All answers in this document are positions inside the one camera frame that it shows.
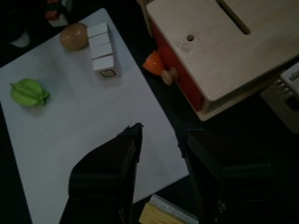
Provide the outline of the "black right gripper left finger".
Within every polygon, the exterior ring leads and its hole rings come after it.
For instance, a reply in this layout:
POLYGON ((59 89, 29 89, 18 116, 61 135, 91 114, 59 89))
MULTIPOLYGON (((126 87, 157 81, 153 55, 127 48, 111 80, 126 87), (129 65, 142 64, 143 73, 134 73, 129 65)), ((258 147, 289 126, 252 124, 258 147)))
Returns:
POLYGON ((142 143, 138 122, 78 162, 59 224, 131 224, 142 143))

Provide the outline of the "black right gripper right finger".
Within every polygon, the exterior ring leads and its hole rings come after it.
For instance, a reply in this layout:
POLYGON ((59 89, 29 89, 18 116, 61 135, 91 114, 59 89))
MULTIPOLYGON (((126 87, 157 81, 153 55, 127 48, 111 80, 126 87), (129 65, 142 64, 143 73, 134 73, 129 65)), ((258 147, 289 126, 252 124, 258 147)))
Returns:
POLYGON ((268 160, 202 129, 181 129, 177 137, 201 224, 268 224, 277 210, 268 160))

